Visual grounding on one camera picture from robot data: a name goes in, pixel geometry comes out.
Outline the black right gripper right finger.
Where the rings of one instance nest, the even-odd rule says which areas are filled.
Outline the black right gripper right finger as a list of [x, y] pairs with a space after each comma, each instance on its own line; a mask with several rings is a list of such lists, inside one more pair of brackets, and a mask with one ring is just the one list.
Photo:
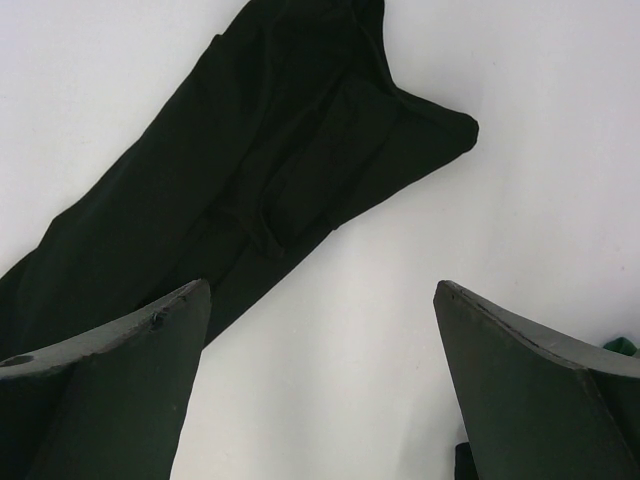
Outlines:
[[577, 340], [450, 280], [433, 304], [468, 437], [455, 478], [638, 478], [637, 355]]

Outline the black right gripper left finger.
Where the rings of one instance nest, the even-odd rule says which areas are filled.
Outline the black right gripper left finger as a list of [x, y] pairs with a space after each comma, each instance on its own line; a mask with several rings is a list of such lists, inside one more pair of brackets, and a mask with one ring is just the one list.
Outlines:
[[167, 479], [204, 346], [210, 288], [1, 363], [4, 479]]

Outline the black graphic t-shirt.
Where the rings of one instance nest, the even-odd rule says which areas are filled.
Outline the black graphic t-shirt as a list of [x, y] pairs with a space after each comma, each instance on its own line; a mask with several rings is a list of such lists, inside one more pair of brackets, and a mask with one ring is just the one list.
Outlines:
[[471, 150], [471, 116], [400, 89], [381, 1], [251, 1], [141, 137], [1, 280], [1, 354], [195, 280], [213, 340], [332, 231]]

